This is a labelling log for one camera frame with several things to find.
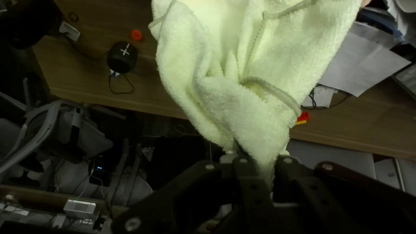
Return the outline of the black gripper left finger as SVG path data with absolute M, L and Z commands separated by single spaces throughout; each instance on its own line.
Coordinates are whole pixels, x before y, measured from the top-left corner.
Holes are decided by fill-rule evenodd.
M 117 215 L 112 232 L 202 234 L 199 227 L 224 205 L 231 210 L 212 234 L 251 234 L 267 228 L 273 201 L 252 158 L 238 156 L 230 162 L 194 163 Z

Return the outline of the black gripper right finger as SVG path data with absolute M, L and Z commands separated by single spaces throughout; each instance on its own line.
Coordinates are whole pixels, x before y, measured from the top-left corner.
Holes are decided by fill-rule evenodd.
M 307 234 L 416 234 L 416 196 L 332 161 L 274 163 L 273 200 Z

